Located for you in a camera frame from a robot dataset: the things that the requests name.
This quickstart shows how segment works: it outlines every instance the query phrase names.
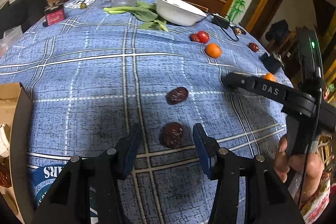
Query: tablecloth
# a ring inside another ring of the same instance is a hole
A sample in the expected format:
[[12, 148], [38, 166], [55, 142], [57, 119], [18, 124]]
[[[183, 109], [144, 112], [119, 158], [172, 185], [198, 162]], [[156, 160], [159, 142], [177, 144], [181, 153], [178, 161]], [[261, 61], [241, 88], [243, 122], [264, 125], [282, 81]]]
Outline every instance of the tablecloth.
[[[88, 7], [78, 9], [83, 1]], [[259, 60], [264, 49], [249, 34], [232, 41], [211, 17], [191, 27], [168, 25], [169, 32], [140, 30], [142, 22], [130, 13], [110, 15], [103, 6], [100, 0], [70, 1], [66, 20], [49, 27], [39, 21], [0, 59], [0, 83], [21, 82], [33, 100], [27, 157], [34, 202], [41, 202], [71, 156], [99, 155], [138, 122], [142, 141], [134, 170], [119, 183], [127, 218], [134, 224], [207, 223], [217, 182], [202, 172], [193, 125], [200, 122], [236, 155], [267, 159], [286, 131], [282, 105], [240, 89], [228, 92], [221, 82], [229, 72], [266, 74]], [[190, 41], [200, 30], [221, 47], [219, 58]], [[261, 51], [252, 52], [250, 42]], [[290, 85], [282, 70], [275, 76]], [[178, 86], [188, 89], [188, 99], [167, 104], [166, 94]], [[175, 149], [159, 140], [169, 122], [185, 129]], [[243, 182], [237, 223], [244, 218]], [[95, 189], [90, 193], [96, 223]]]

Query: white bowl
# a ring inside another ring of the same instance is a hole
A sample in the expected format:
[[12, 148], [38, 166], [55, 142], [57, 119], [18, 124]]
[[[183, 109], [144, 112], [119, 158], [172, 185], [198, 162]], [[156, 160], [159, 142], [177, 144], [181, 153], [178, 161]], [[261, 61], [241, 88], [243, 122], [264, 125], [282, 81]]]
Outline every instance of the white bowl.
[[156, 0], [156, 12], [165, 20], [181, 26], [191, 26], [207, 15], [182, 0]]

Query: cardboard box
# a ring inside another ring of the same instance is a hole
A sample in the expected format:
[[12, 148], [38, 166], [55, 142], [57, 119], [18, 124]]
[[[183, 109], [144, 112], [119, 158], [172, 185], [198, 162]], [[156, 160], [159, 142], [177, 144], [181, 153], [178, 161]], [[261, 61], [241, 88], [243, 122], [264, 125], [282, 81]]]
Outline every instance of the cardboard box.
[[12, 187], [0, 186], [2, 194], [10, 197], [23, 223], [31, 223], [33, 204], [30, 196], [27, 171], [27, 138], [32, 112], [32, 102], [21, 83], [0, 85], [0, 123], [10, 127], [9, 158], [0, 159], [9, 165]]

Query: small orange fruit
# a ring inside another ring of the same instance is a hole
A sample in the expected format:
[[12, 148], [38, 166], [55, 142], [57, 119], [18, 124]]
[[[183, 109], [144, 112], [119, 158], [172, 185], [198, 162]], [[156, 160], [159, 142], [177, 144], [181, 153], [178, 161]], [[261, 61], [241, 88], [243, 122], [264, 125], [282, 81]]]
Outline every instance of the small orange fruit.
[[272, 81], [272, 82], [276, 82], [276, 79], [275, 79], [274, 75], [271, 74], [271, 73], [268, 73], [268, 74], [264, 75], [263, 78], [266, 79], [266, 80]]
[[215, 43], [210, 43], [209, 45], [207, 45], [205, 48], [205, 52], [212, 58], [218, 58], [222, 54], [221, 48]]

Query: silver bolt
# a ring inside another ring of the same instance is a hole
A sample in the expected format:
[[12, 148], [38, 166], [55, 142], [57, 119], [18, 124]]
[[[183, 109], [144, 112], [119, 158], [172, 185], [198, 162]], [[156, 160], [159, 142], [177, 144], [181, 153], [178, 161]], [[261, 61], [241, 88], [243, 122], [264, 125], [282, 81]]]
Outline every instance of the silver bolt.
[[107, 152], [108, 155], [113, 155], [113, 154], [115, 154], [117, 151], [116, 151], [114, 148], [110, 148], [110, 149], [108, 149], [106, 152]]
[[256, 155], [255, 159], [259, 162], [263, 162], [265, 160], [264, 156], [262, 156], [262, 155]]
[[73, 156], [71, 157], [71, 162], [78, 162], [79, 161], [79, 156]]
[[221, 155], [226, 155], [229, 151], [226, 148], [219, 148], [218, 153]]

